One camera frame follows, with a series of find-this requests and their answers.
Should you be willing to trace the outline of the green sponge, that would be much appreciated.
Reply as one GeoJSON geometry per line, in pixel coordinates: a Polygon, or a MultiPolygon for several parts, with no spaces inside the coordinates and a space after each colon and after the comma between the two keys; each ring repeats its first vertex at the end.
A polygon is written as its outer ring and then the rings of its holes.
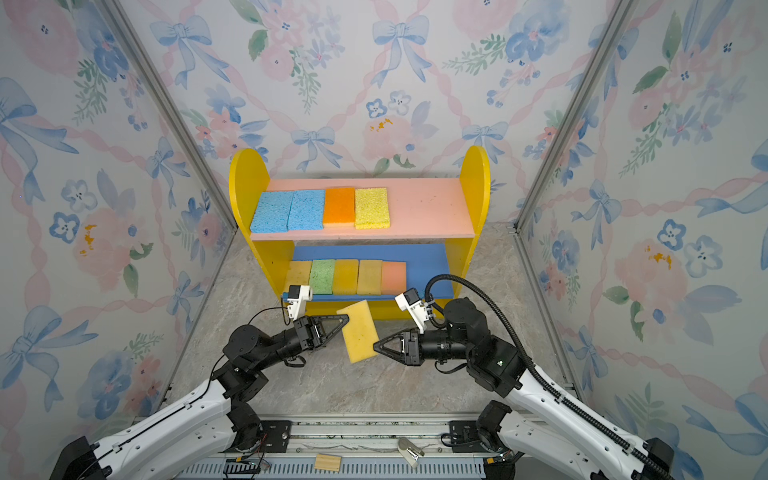
{"type": "Polygon", "coordinates": [[[311,262],[309,286],[314,295],[331,295],[336,261],[316,259],[311,262]]]}

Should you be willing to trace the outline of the dull yellow sponge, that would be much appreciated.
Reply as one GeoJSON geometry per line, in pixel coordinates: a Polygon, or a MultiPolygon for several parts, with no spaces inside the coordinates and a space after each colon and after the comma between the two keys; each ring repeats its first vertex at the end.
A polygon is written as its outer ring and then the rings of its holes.
{"type": "Polygon", "coordinates": [[[283,291],[287,292],[292,285],[308,285],[311,269],[312,261],[290,261],[285,276],[283,291]]]}

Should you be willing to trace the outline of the deep yellow sponge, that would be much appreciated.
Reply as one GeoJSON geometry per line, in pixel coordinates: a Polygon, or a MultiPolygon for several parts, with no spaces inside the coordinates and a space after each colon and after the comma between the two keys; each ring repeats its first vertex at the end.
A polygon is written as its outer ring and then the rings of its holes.
{"type": "Polygon", "coordinates": [[[335,262],[332,294],[337,296],[354,296],[358,288],[359,261],[356,259],[339,259],[335,262]]]}

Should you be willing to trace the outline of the light orange sponge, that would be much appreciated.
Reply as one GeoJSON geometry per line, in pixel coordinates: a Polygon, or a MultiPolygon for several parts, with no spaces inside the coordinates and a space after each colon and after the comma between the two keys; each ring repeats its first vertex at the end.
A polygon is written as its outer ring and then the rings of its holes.
{"type": "Polygon", "coordinates": [[[407,264],[405,262],[383,261],[381,268],[381,294],[397,296],[407,289],[407,264]]]}

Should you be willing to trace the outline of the tan yellow sponge front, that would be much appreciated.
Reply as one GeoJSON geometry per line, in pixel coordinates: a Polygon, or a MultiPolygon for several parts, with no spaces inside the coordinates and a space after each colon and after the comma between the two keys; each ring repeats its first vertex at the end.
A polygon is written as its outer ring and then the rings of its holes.
{"type": "Polygon", "coordinates": [[[359,296],[379,296],[382,294],[382,260],[360,260],[357,280],[359,296]]]}

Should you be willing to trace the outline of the blue sponge front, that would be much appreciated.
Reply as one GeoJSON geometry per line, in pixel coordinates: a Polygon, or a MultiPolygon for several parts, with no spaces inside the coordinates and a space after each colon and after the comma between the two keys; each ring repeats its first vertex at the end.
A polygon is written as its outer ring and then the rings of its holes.
{"type": "Polygon", "coordinates": [[[324,190],[296,191],[292,198],[287,229],[289,231],[322,230],[324,208],[324,190]]]}

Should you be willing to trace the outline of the blue sponge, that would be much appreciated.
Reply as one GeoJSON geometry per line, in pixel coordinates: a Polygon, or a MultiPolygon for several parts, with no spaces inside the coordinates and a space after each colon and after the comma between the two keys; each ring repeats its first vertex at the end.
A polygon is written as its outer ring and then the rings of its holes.
{"type": "Polygon", "coordinates": [[[289,231],[322,230],[324,208],[324,190],[296,191],[292,198],[287,229],[289,231]]]}
{"type": "Polygon", "coordinates": [[[250,224],[254,234],[273,234],[288,231],[293,191],[263,192],[250,224]]]}

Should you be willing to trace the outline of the dark orange sponge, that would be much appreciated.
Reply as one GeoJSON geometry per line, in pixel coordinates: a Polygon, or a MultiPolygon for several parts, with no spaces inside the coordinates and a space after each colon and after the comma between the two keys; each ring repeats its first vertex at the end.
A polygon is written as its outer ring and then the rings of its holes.
{"type": "Polygon", "coordinates": [[[325,191],[323,227],[353,228],[355,225],[355,189],[330,188],[325,191]]]}

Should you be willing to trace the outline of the bright yellow sponge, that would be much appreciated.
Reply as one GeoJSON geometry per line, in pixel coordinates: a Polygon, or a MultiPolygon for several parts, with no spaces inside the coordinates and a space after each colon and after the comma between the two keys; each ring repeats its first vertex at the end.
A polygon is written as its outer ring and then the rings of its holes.
{"type": "Polygon", "coordinates": [[[390,227],[388,191],[386,188],[355,190],[355,228],[357,230],[390,227]]]}

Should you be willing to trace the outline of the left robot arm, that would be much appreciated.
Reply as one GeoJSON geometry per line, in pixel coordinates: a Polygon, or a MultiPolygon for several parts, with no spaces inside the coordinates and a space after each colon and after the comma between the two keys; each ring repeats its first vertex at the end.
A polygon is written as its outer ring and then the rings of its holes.
{"type": "Polygon", "coordinates": [[[53,479],[166,479],[210,455],[251,453],[268,440],[251,400],[267,384],[266,369],[301,367],[304,353],[325,347],[348,324],[347,315],[303,316],[268,335],[254,325],[233,331],[222,366],[192,392],[128,428],[66,445],[53,479]]]}

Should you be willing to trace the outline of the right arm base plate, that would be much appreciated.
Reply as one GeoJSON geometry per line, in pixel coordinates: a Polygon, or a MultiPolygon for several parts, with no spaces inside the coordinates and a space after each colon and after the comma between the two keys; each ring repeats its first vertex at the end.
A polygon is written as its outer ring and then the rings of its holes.
{"type": "Polygon", "coordinates": [[[475,420],[451,420],[448,423],[448,431],[440,437],[441,443],[453,453],[474,453],[488,456],[504,456],[511,458],[527,453],[516,449],[510,449],[499,444],[497,447],[484,443],[484,437],[475,420]]]}

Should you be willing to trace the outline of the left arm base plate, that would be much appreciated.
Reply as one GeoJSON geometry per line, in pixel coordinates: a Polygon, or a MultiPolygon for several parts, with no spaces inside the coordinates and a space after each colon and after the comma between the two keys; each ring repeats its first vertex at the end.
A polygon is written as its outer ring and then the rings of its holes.
{"type": "Polygon", "coordinates": [[[245,453],[286,453],[292,426],[290,420],[256,421],[237,435],[233,447],[245,453]]]}

